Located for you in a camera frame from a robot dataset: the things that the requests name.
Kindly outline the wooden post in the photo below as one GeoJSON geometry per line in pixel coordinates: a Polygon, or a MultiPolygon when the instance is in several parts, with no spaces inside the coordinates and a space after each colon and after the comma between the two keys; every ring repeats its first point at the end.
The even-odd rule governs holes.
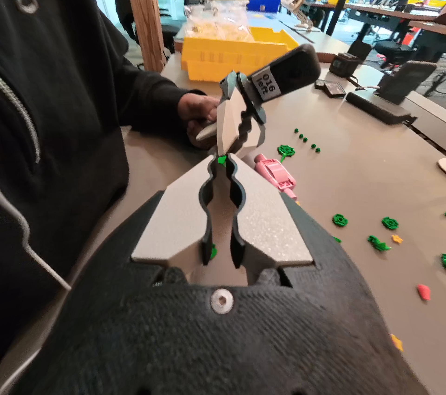
{"type": "Polygon", "coordinates": [[[158,0],[130,0],[145,70],[161,73],[166,58],[158,0]]]}

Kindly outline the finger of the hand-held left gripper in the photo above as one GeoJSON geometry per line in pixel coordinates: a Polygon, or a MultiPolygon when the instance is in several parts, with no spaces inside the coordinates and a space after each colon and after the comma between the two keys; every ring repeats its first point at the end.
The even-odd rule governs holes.
{"type": "Polygon", "coordinates": [[[235,88],[228,99],[217,107],[216,141],[218,154],[248,154],[249,119],[242,120],[247,105],[241,92],[235,88]]]}
{"type": "Polygon", "coordinates": [[[265,124],[254,116],[245,118],[241,124],[239,137],[234,141],[228,153],[244,158],[256,150],[265,141],[265,124]]]}

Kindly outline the wooden desk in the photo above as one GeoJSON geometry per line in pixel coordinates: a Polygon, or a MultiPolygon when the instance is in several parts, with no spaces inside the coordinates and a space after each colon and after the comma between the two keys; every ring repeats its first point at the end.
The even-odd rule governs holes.
{"type": "Polygon", "coordinates": [[[438,13],[420,9],[398,12],[389,8],[354,3],[344,3],[343,10],[349,10],[349,19],[363,24],[357,34],[359,40],[363,40],[371,27],[384,28],[392,33],[399,32],[400,35],[404,35],[410,27],[416,26],[416,24],[410,24],[410,21],[432,22],[439,17],[438,13]]]}

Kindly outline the blue storage bin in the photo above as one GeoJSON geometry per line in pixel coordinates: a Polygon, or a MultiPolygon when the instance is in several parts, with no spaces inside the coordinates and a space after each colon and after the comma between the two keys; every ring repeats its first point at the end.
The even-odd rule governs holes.
{"type": "Polygon", "coordinates": [[[246,8],[250,12],[277,13],[281,0],[249,0],[246,8]]]}

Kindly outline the clear plastic bags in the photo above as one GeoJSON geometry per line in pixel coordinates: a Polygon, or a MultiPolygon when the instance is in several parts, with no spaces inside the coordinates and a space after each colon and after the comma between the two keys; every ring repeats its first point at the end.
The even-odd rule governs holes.
{"type": "Polygon", "coordinates": [[[248,25],[249,0],[185,4],[185,38],[253,42],[248,25]]]}

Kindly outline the cardboard board on stand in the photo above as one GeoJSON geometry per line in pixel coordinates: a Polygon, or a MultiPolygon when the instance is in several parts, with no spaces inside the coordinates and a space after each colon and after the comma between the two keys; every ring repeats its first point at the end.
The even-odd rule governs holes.
{"type": "Polygon", "coordinates": [[[307,5],[306,0],[280,0],[280,5],[287,11],[287,14],[295,17],[294,20],[282,21],[289,29],[302,34],[321,32],[309,16],[301,9],[302,6],[307,5]]]}

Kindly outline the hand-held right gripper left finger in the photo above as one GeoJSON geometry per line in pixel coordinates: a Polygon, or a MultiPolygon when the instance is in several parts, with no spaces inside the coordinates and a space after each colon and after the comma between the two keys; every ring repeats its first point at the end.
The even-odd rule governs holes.
{"type": "Polygon", "coordinates": [[[209,263],[212,227],[207,208],[213,198],[216,154],[208,155],[162,193],[131,253],[137,264],[178,268],[196,283],[209,263]]]}

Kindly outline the person's left hand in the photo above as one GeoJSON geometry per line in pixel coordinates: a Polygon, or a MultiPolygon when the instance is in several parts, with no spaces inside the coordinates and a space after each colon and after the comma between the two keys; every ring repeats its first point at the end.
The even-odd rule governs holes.
{"type": "Polygon", "coordinates": [[[216,122],[217,107],[220,100],[216,97],[188,93],[181,97],[177,111],[186,124],[187,136],[194,147],[209,150],[215,144],[214,138],[197,141],[197,135],[209,124],[216,122]]]}

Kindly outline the yellow storage bin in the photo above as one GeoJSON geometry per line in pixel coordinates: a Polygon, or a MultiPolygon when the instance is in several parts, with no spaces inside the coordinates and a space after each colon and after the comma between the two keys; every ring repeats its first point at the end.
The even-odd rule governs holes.
{"type": "Polygon", "coordinates": [[[232,71],[249,75],[299,46],[286,31],[251,27],[253,41],[185,37],[181,70],[191,81],[219,82],[232,71]]]}

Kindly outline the black device on stand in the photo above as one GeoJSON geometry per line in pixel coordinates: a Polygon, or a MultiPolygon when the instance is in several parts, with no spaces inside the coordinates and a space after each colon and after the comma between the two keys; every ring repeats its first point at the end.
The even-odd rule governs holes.
{"type": "Polygon", "coordinates": [[[376,96],[400,105],[437,68],[436,63],[407,61],[397,71],[385,71],[377,85],[376,96]]]}

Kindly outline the black flat device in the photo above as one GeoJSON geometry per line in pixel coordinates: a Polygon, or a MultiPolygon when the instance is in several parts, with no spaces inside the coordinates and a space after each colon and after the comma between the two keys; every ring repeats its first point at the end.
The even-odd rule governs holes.
{"type": "Polygon", "coordinates": [[[338,82],[316,80],[314,86],[329,98],[344,98],[346,95],[345,90],[338,82]]]}

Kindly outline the black charger box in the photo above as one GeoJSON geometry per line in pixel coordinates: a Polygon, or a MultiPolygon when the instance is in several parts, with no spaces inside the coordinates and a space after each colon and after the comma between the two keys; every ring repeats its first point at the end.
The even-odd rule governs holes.
{"type": "Polygon", "coordinates": [[[340,78],[350,78],[354,75],[360,61],[359,57],[351,53],[339,53],[333,58],[329,72],[340,78]]]}

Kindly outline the black pole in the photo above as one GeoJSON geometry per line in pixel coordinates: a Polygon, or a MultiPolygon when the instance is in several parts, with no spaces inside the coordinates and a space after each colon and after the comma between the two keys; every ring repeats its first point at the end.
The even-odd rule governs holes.
{"type": "Polygon", "coordinates": [[[342,10],[344,8],[345,3],[346,3],[346,0],[338,0],[337,1],[337,4],[336,4],[336,6],[334,8],[334,11],[333,11],[333,15],[332,15],[331,21],[330,21],[330,23],[328,25],[328,28],[326,30],[326,35],[332,36],[332,34],[334,32],[334,29],[335,29],[335,27],[337,25],[339,16],[340,16],[340,14],[341,14],[341,12],[342,12],[342,10]]]}

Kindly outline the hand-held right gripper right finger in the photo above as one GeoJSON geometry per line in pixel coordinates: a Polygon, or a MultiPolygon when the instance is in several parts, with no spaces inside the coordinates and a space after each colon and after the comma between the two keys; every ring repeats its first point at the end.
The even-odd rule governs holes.
{"type": "Polygon", "coordinates": [[[236,207],[231,258],[237,269],[244,268],[248,284],[255,284],[265,269],[312,266],[313,257],[293,218],[295,202],[232,153],[226,174],[236,207]]]}

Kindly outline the pink toy brick watering can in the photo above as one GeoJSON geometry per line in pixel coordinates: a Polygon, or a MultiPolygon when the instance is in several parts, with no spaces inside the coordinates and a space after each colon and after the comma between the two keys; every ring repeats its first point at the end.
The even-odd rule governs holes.
{"type": "Polygon", "coordinates": [[[297,181],[285,169],[285,167],[277,159],[268,159],[263,154],[259,154],[254,158],[254,170],[273,185],[278,191],[290,197],[298,203],[298,197],[294,193],[297,181]]]}

